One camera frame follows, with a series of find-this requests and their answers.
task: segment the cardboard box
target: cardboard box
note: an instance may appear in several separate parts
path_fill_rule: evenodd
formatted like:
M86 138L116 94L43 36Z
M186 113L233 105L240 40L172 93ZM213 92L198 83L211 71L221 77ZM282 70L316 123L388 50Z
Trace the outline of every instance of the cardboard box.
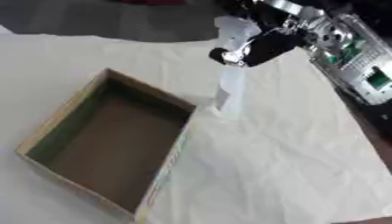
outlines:
M193 110L171 94L106 70L17 154L79 195L131 216L151 205L180 152Z

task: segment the wrinkled fabric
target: wrinkled fabric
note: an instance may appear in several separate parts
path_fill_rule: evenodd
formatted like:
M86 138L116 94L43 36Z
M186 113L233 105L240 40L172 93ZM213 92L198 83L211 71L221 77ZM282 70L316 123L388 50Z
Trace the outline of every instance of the wrinkled fabric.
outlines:
M126 221L41 178L14 153L106 67L202 105L151 223L318 224L391 214L385 165L304 52L247 69L242 116L229 122L207 106L222 69L207 57L213 47L0 35L0 222Z

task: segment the dark floor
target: dark floor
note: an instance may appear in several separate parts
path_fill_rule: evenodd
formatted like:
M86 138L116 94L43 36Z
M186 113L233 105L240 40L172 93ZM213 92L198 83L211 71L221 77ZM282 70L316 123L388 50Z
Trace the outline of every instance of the dark floor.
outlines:
M15 33L96 35L148 42L213 39L209 0L146 6L105 0L0 0L0 25Z

